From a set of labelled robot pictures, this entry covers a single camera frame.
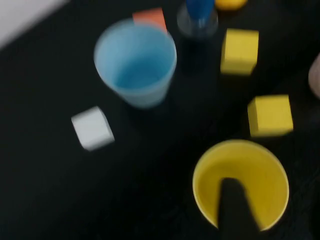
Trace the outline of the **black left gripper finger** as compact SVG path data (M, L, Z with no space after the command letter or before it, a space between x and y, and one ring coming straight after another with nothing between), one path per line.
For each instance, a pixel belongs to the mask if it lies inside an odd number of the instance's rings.
M261 239L245 189L235 178L224 178L220 184L218 230L222 240Z

